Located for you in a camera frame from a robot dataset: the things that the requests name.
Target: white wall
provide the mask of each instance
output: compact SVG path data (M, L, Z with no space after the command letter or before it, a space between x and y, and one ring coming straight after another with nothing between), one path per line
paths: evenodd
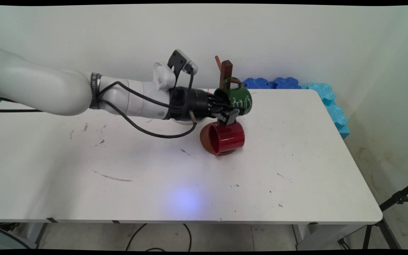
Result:
M152 80L152 63L180 48L199 66L196 87L218 86L219 55L240 79L326 82L337 87L339 100L369 71L401 12L400 6L0 6L0 47L56 68L138 80ZM187 83L183 75L180 85Z
M385 47L373 55L382 64L361 79L366 92L353 97L355 111L345 139L377 202L408 185L408 8L398 17ZM360 90L352 87L361 95ZM384 212L400 245L408 249L408 204Z
M0 6L0 47L54 68L137 80L152 80L152 63L179 48L199 66L202 88L218 86L215 55L242 80L328 83L378 202L408 184L408 6ZM178 85L187 83L181 75ZM408 205L386 214L408 247Z

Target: green mug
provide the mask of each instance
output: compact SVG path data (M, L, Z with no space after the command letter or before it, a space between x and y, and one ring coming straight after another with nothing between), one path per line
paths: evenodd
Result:
M250 112L253 106L253 100L251 99L251 94L245 87L242 87L241 83L238 86L231 89L230 86L226 86L230 79L237 79L235 77L228 77L223 81L224 89L216 89L215 96L223 97L228 100L233 107L240 107L243 110L240 111L239 115L245 115Z

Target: metal band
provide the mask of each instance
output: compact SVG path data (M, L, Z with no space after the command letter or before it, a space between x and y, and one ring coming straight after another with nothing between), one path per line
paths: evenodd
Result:
M92 89L92 101L89 108L91 109L100 109L97 104L97 93L100 90L100 78L102 77L101 74L92 73L91 74L91 89Z

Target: mug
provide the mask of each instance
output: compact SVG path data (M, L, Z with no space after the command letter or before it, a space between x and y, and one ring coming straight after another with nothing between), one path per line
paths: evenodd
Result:
M220 125L217 121L203 127L199 135L204 149L215 155L227 155L245 143L245 132L237 121Z
M250 112L253 106L253 100L251 99L251 94L245 87L242 87L241 83L238 83L236 88L227 88L226 84L230 79L237 79L235 77L228 77L223 81L224 89L216 89L214 95L217 97L225 98L230 102L233 107L243 108L239 115L245 115Z

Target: red mug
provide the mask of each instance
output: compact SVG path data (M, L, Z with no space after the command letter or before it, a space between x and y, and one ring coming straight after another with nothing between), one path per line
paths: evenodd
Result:
M204 149L215 155L227 155L245 143L245 132L237 121L224 126L212 122L203 127L199 135Z

